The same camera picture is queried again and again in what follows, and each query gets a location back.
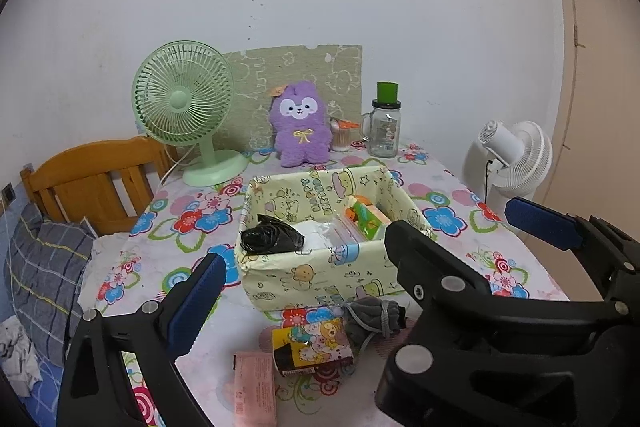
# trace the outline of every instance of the plaid pillowcase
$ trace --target plaid pillowcase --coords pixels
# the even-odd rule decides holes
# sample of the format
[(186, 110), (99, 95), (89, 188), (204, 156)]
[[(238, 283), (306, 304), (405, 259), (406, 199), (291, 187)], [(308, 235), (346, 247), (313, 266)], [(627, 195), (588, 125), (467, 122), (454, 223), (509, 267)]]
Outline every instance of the plaid pillowcase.
[(38, 354), (61, 367), (82, 316), (77, 297), (93, 241), (83, 227), (43, 219), (30, 203), (7, 251), (4, 282), (15, 314)]

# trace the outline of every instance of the door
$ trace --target door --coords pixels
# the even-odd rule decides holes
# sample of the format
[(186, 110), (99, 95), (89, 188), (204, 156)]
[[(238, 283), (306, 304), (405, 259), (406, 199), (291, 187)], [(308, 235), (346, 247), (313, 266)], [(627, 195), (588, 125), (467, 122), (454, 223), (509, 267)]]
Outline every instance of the door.
[[(640, 2), (563, 6), (573, 39), (565, 46), (558, 159), (536, 201), (563, 214), (601, 217), (640, 240)], [(570, 252), (533, 237), (526, 244), (570, 298), (598, 297)]]

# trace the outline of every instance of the floral tablecloth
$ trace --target floral tablecloth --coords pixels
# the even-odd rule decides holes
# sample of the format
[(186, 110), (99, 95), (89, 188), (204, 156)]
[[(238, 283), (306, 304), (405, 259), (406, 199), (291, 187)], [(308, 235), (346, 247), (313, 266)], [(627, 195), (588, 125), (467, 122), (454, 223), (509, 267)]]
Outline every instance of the floral tablecloth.
[[(384, 164), (415, 201), (435, 231), (436, 241), (484, 275), (497, 295), (566, 299), (532, 253), (482, 201), (416, 144), (403, 145), (396, 158), (380, 160), (354, 142), (346, 153), (332, 152), (322, 166), (280, 167), (272, 150), (246, 154), (250, 164), (223, 185), (193, 188), (179, 174), (158, 192), (131, 230), (119, 264), (102, 285), (95, 307), (104, 315), (135, 311), (149, 299), (161, 300), (186, 279), (207, 252), (226, 260), (226, 285), (190, 353), (176, 365), (212, 423), (233, 425), (233, 355), (236, 351), (271, 350), (271, 330), (339, 316), (339, 306), (259, 312), (249, 302), (234, 261), (238, 219), (249, 180), (293, 170)], [(366, 284), (366, 275), (362, 277)], [(419, 307), (406, 293), (394, 295), (411, 317)], [(373, 394), (386, 356), (405, 338), (372, 343), (357, 366), (314, 375), (276, 376), (278, 425), (388, 426), (396, 423), (379, 412)], [(129, 378), (149, 425), (163, 426), (142, 374), (131, 354), (124, 354)]]

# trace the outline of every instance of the black plastic bag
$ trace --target black plastic bag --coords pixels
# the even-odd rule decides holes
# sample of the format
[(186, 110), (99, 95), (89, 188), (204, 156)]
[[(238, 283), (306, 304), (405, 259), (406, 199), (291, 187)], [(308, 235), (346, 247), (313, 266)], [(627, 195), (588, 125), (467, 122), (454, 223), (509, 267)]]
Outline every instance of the black plastic bag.
[(305, 236), (276, 217), (258, 214), (258, 224), (240, 232), (240, 245), (249, 253), (282, 253), (298, 251)]

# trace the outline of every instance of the metal screw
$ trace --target metal screw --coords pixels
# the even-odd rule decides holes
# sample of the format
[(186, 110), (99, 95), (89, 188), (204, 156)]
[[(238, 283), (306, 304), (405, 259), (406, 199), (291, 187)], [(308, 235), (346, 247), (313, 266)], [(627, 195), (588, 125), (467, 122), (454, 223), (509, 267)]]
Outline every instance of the metal screw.
[(95, 308), (91, 308), (82, 314), (82, 318), (87, 322), (89, 322), (94, 320), (97, 314), (98, 314), (98, 310), (96, 310)]
[(433, 355), (420, 344), (407, 344), (396, 352), (396, 365), (409, 375), (419, 375), (433, 365)]
[(414, 286), (414, 296), (416, 299), (418, 299), (418, 301), (424, 299), (424, 288), (422, 287), (422, 285), (417, 284)]
[(629, 306), (627, 306), (623, 301), (616, 301), (614, 306), (616, 307), (616, 311), (620, 315), (628, 315), (629, 314)]
[(455, 275), (447, 275), (440, 281), (442, 287), (450, 292), (462, 292), (465, 289), (466, 283)]
[(157, 301), (147, 301), (144, 304), (142, 304), (142, 312), (143, 313), (153, 313), (154, 311), (156, 311), (158, 309), (158, 302)]

